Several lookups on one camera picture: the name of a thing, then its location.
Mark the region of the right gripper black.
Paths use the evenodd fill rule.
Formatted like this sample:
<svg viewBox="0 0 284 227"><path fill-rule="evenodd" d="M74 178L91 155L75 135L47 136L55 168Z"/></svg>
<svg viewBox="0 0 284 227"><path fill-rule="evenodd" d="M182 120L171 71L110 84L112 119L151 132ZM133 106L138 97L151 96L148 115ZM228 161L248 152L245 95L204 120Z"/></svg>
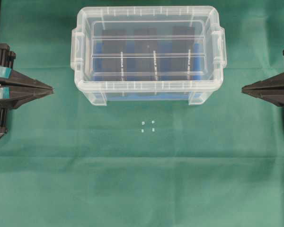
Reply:
<svg viewBox="0 0 284 227"><path fill-rule="evenodd" d="M284 89L284 72L268 79L244 86L242 93L255 98L260 98L278 107L284 106L284 91L256 91L256 90Z"/></svg>

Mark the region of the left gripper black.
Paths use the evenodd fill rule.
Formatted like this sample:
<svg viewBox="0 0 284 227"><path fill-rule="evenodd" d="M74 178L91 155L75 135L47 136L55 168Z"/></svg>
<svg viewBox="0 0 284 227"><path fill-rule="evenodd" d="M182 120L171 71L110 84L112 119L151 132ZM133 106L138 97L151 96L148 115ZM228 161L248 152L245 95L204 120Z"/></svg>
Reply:
<svg viewBox="0 0 284 227"><path fill-rule="evenodd" d="M7 44L0 44L0 137L7 132L8 109L53 94L53 88L13 68L16 54Z"/></svg>

